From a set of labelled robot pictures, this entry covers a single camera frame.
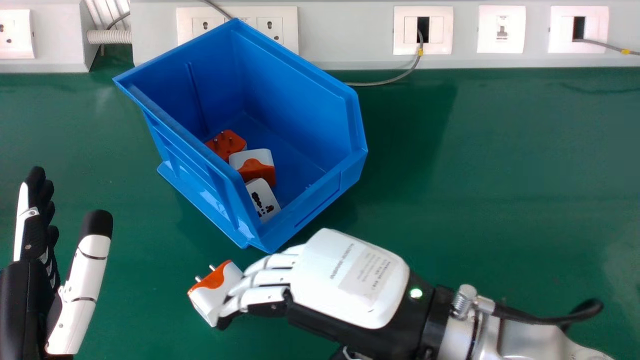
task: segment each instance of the electrical outlet panel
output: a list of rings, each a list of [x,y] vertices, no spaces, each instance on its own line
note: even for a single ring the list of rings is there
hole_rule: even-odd
[[[604,54],[602,46],[574,42],[573,39],[607,42],[608,36],[608,6],[551,6],[550,53]]]
[[[0,59],[34,59],[31,10],[0,10]]]
[[[395,6],[394,55],[417,53],[418,30],[424,39],[422,49],[425,54],[451,54],[453,7]]]
[[[224,6],[223,10],[298,54],[297,6]],[[227,21],[210,6],[177,8],[176,16],[178,45]]]
[[[522,54],[526,7],[480,5],[478,20],[478,53]]]

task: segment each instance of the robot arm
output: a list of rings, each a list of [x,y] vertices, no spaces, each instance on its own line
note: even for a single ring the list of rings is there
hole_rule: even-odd
[[[0,360],[72,358],[95,308],[113,218],[87,214],[64,286],[54,255],[53,183],[35,167],[20,187],[13,262],[0,273]]]
[[[286,316],[341,344],[332,359],[608,359],[556,326],[601,307],[536,318],[468,285],[457,293],[434,288],[399,256],[334,230],[322,229],[244,272],[229,261],[212,270],[188,292],[210,326],[224,330],[243,313]]]

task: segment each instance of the blue storage container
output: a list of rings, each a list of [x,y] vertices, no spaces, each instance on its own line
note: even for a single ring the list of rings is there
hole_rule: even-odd
[[[240,20],[114,81],[144,112],[158,172],[242,248],[274,252],[360,178],[357,94]],[[265,224],[240,174],[204,145],[225,129],[271,149],[282,210]]]

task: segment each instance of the gray cable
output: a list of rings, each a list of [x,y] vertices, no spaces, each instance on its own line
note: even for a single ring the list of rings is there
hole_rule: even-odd
[[[370,83],[345,83],[345,84],[349,86],[380,86],[380,85],[395,83],[396,81],[403,79],[407,75],[411,74],[415,70],[415,68],[418,66],[418,63],[420,62],[420,58],[422,57],[422,48],[424,46],[424,39],[422,38],[422,33],[420,31],[418,31],[418,37],[420,38],[420,47],[418,48],[418,53],[415,55],[415,61],[413,62],[413,65],[411,65],[411,67],[407,71],[388,80],[373,81]]]
[[[123,21],[124,19],[126,19],[127,16],[129,16],[129,15],[131,15],[131,12],[125,12],[124,14],[120,15],[114,21],[111,21],[111,24],[107,25],[107,28],[105,30],[111,30],[112,27],[114,27],[120,21]]]
[[[602,47],[606,47],[607,49],[611,49],[613,51],[617,51],[621,54],[625,54],[625,55],[637,55],[640,56],[640,51],[631,51],[629,49],[624,49],[622,47],[617,47],[617,46],[613,46],[613,45],[609,45],[606,44],[604,42],[599,42],[599,41],[595,41],[595,40],[589,40],[589,39],[573,39],[573,42],[585,42],[587,44],[593,44],[593,45],[598,45],[598,46],[602,46]]]
[[[228,20],[233,19],[234,17],[229,15],[225,10],[222,10],[218,5],[214,4],[211,0],[202,0],[204,3],[207,3],[212,8],[216,9],[217,12],[221,13],[222,16],[226,17]]]

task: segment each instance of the corrugated conduit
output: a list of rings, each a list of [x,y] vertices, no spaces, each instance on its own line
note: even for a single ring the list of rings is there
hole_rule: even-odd
[[[131,30],[89,30],[89,44],[132,44]]]

